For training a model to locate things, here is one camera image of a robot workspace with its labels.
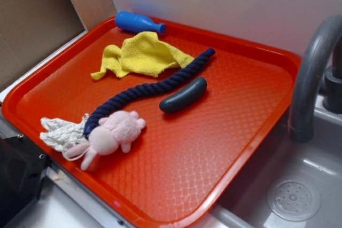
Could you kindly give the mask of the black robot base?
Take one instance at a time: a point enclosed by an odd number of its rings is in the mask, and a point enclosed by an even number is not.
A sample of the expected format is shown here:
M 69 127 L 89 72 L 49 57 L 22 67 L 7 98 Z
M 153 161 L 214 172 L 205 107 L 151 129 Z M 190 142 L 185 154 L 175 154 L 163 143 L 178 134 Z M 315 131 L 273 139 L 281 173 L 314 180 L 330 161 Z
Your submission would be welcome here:
M 40 199 L 48 155 L 28 137 L 1 139 L 1 227 L 8 227 Z

